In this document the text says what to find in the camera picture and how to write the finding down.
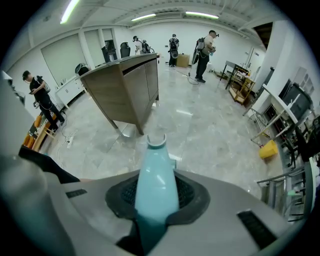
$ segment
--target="light blue bottle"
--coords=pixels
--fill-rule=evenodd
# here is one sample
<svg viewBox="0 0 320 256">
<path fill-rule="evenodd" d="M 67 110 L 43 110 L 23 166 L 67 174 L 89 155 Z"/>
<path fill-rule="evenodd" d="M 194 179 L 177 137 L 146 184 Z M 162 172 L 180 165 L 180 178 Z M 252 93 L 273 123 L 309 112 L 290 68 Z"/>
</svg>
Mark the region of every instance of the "light blue bottle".
<svg viewBox="0 0 320 256">
<path fill-rule="evenodd" d="M 139 173 L 135 209 L 146 255 L 166 232 L 166 218 L 179 210 L 175 174 L 166 147 L 166 135 L 159 144 L 147 136 L 147 150 Z"/>
</svg>

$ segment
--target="trash can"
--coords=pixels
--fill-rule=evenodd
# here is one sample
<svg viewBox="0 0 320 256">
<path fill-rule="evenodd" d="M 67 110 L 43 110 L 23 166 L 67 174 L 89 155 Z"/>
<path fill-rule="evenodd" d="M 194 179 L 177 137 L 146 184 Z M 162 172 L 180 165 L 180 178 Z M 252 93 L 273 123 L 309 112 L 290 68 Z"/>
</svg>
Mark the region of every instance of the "trash can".
<svg viewBox="0 0 320 256">
<path fill-rule="evenodd" d="M 263 148 L 260 148 L 259 150 L 259 156 L 262 159 L 271 157 L 277 153 L 278 153 L 278 147 L 273 140 L 270 140 L 267 144 L 264 145 Z"/>
</svg>

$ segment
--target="person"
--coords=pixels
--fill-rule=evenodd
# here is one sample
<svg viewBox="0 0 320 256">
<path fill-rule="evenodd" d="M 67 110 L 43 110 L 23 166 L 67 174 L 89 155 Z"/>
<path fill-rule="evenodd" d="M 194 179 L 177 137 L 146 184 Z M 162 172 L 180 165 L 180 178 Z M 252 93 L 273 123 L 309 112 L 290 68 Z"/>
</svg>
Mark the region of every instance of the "person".
<svg viewBox="0 0 320 256">
<path fill-rule="evenodd" d="M 204 74 L 207 63 L 209 61 L 209 54 L 214 53 L 216 49 L 213 47 L 214 39 L 217 37 L 217 33 L 214 30 L 210 30 L 209 34 L 204 38 L 204 48 L 199 52 L 198 66 L 196 67 L 196 80 L 200 83 L 205 83 L 202 75 Z"/>
<path fill-rule="evenodd" d="M 46 117 L 46 119 L 49 121 L 49 123 L 52 125 L 52 130 L 56 131 L 58 129 L 57 126 L 57 119 L 59 119 L 61 125 L 64 123 L 65 119 L 60 114 L 59 110 L 56 108 L 56 106 L 52 103 L 47 91 L 46 91 L 46 82 L 41 78 L 41 76 L 32 76 L 31 73 L 26 70 L 22 74 L 23 81 L 27 82 L 29 84 L 30 93 L 31 95 L 34 95 L 35 100 L 39 103 L 39 107 Z M 54 121 L 50 111 L 55 113 L 57 119 Z"/>
<path fill-rule="evenodd" d="M 139 39 L 136 35 L 133 37 L 133 41 L 135 43 L 135 54 L 143 54 L 142 51 L 142 40 Z"/>
<path fill-rule="evenodd" d="M 175 67 L 177 65 L 177 59 L 172 57 L 171 51 L 172 50 L 178 51 L 179 39 L 177 39 L 176 34 L 173 34 L 172 38 L 169 40 L 169 47 L 170 47 L 170 50 L 169 50 L 169 53 L 170 53 L 169 67 Z"/>
</svg>

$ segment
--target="computer monitor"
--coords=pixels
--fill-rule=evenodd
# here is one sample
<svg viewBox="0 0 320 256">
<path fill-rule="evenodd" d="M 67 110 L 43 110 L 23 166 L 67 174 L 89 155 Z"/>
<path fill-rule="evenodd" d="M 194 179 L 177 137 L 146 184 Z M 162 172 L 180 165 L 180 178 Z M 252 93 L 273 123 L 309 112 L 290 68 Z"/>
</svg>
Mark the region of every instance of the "computer monitor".
<svg viewBox="0 0 320 256">
<path fill-rule="evenodd" d="M 313 102 L 310 96 L 302 90 L 297 83 L 294 83 L 289 87 L 289 90 L 282 99 L 283 102 L 288 105 L 291 101 L 294 101 L 299 94 L 299 98 L 291 107 L 291 111 L 298 121 L 304 116 L 306 111 L 312 109 Z"/>
<path fill-rule="evenodd" d="M 287 94 L 287 92 L 289 91 L 290 87 L 291 87 L 291 80 L 288 79 L 288 81 L 286 82 L 285 86 L 283 87 L 282 91 L 279 94 L 280 99 L 283 99 L 284 96 Z"/>
</svg>

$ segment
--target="tile floor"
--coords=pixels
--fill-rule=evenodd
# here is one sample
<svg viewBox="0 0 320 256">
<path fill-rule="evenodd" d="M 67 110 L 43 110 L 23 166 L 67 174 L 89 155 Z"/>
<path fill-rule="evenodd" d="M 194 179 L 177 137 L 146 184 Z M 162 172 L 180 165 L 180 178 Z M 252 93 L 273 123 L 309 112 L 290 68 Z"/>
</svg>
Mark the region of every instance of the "tile floor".
<svg viewBox="0 0 320 256">
<path fill-rule="evenodd" d="M 188 73 L 187 68 L 176 67 Z M 132 124 L 116 122 L 113 129 L 93 99 L 81 95 L 66 111 L 67 137 L 77 130 L 71 148 L 61 128 L 56 139 L 47 139 L 42 152 L 78 178 L 100 179 L 139 169 L 146 150 L 146 137 L 167 135 L 167 149 L 181 170 L 240 186 L 257 198 L 256 181 L 281 174 L 279 156 L 265 163 L 259 147 L 250 141 L 257 133 L 245 108 L 233 101 L 224 83 L 205 73 L 205 84 L 193 85 L 174 68 L 158 66 L 159 101 L 144 125 L 144 136 Z"/>
</svg>

